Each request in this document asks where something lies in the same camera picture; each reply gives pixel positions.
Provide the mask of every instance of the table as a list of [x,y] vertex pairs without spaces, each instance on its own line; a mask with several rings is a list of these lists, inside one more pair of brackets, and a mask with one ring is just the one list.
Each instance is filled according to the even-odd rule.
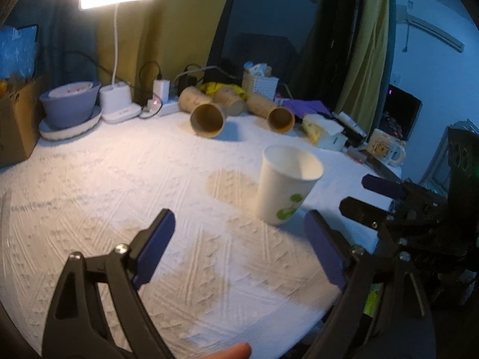
[[[308,149],[325,167],[304,209],[278,228],[251,213],[262,151],[271,144]],[[346,196],[389,206],[389,199],[362,188],[367,173],[297,131],[270,132],[254,116],[229,118],[214,140],[196,137],[183,113],[100,123],[64,143],[40,140],[28,161],[0,172],[0,196],[11,188],[10,224],[3,220],[0,232],[1,300],[39,350],[69,253],[106,253],[169,208],[176,232],[140,296],[174,355],[197,358],[248,341],[253,359],[277,358],[339,294],[305,239],[301,216],[318,209],[350,243],[372,251],[375,232],[338,210]],[[104,286],[101,296],[112,334],[127,348]]]

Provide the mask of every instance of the paper cup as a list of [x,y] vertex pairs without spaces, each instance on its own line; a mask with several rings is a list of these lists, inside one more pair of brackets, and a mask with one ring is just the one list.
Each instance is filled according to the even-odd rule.
[[323,173],[322,163],[308,151],[293,146],[268,147],[263,152],[256,216],[272,225],[287,222]]
[[194,86],[189,86],[180,94],[178,106],[183,112],[192,113],[198,105],[212,102],[213,99],[203,94]]
[[214,138],[225,126],[226,116],[221,106],[213,103],[198,105],[190,116],[191,127],[198,136]]
[[279,107],[261,94],[252,94],[246,102],[246,108],[256,116],[263,117],[273,132],[286,133],[293,129],[295,116],[285,107]]
[[228,116],[239,116],[246,107],[245,101],[229,86],[219,88],[213,97],[213,101],[220,104],[226,110]]

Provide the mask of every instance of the finger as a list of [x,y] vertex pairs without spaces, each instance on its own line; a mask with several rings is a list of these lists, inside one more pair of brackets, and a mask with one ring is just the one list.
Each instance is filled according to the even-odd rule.
[[229,349],[217,352],[203,359],[248,359],[250,356],[250,345],[248,343],[239,343]]

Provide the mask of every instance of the metal bolt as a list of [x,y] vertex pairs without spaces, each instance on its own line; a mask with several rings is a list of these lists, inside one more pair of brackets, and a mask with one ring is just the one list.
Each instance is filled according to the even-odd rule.
[[128,251],[128,245],[125,243],[120,243],[118,246],[115,247],[115,252],[119,255],[124,255]]
[[362,248],[361,246],[353,246],[353,249],[351,250],[351,253],[353,255],[360,255],[363,256],[366,250]]
[[411,255],[409,252],[402,251],[399,253],[399,259],[401,259],[403,262],[410,262],[411,261]]

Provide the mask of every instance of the basket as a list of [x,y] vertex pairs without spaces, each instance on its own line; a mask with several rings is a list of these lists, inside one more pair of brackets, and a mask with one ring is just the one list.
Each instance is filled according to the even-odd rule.
[[276,77],[258,77],[248,73],[243,74],[242,88],[249,94],[259,93],[273,100],[276,95],[279,78]]

